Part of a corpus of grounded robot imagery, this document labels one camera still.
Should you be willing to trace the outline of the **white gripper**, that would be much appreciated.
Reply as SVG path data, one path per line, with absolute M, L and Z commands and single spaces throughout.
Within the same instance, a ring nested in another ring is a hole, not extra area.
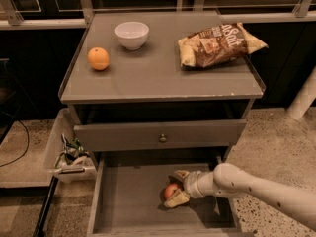
M 170 175 L 170 180 L 176 183 L 182 183 L 184 190 L 176 189 L 167 195 L 164 205 L 167 208 L 174 208 L 185 204 L 191 198 L 204 198 L 204 195 L 198 187 L 198 176 L 201 171 L 176 170 Z

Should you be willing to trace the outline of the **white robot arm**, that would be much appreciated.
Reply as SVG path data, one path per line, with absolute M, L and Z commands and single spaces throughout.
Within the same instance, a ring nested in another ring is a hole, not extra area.
M 184 187 L 165 205 L 247 195 L 316 232 L 314 101 L 315 76 L 310 75 L 289 108 L 248 110 L 250 123 L 234 156 L 210 172 L 178 171 Z

